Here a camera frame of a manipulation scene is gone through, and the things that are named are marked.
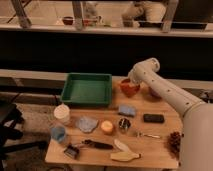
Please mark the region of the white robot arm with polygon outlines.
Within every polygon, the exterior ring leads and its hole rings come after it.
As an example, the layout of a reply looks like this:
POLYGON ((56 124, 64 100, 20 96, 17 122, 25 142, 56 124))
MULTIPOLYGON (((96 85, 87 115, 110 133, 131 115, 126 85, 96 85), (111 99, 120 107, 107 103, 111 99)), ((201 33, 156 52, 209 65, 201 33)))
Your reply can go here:
POLYGON ((149 58, 128 73, 134 84, 145 82, 180 115, 183 128, 178 171, 213 171, 213 103, 206 103, 157 74, 160 63, 149 58))

